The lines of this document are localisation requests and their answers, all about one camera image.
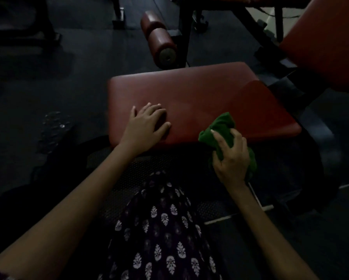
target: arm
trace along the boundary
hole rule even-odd
[[[111,154],[44,218],[0,254],[0,272],[18,279],[56,279],[131,160],[160,141],[170,127],[154,132],[160,105],[132,108],[121,142]]]
[[[318,280],[308,264],[270,221],[244,183],[250,162],[247,141],[238,131],[230,132],[234,136],[232,148],[219,133],[213,132],[224,154],[223,161],[220,161],[216,152],[213,153],[214,169],[255,236],[270,270],[278,280]]]

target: patterned dress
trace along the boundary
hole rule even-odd
[[[122,212],[104,279],[222,280],[191,201],[164,171],[152,173]]]

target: hand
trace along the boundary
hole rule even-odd
[[[231,129],[230,132],[234,136],[234,145],[230,148],[223,136],[214,130],[211,130],[211,132],[224,155],[224,159],[220,161],[216,151],[213,151],[213,168],[219,180],[227,188],[235,185],[244,185],[244,179],[250,163],[246,138],[242,137],[237,130]]]
[[[127,147],[134,156],[152,148],[171,127],[170,122],[165,122],[157,131],[154,131],[159,118],[165,112],[166,110],[161,109],[160,104],[148,103],[136,115],[136,107],[133,106],[120,145]]]

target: foam roller pad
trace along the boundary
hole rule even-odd
[[[166,29],[164,23],[153,11],[147,11],[141,18],[141,28],[146,39],[149,38],[150,33],[156,28]]]
[[[177,47],[168,31],[164,28],[154,29],[148,42],[155,64],[163,70],[172,68],[177,58]]]

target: green cloth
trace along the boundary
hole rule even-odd
[[[217,117],[205,131],[200,132],[198,140],[215,149],[218,158],[220,161],[222,161],[224,159],[224,155],[220,149],[220,146],[218,145],[218,142],[213,137],[211,129],[222,135],[229,147],[233,147],[234,137],[230,133],[230,129],[233,129],[234,127],[235,122],[230,113],[223,113],[219,115],[219,117]],[[253,173],[257,170],[255,154],[251,148],[248,148],[248,152],[251,162],[247,169],[245,181],[249,181],[252,178]],[[210,157],[209,163],[212,165],[212,156]]]

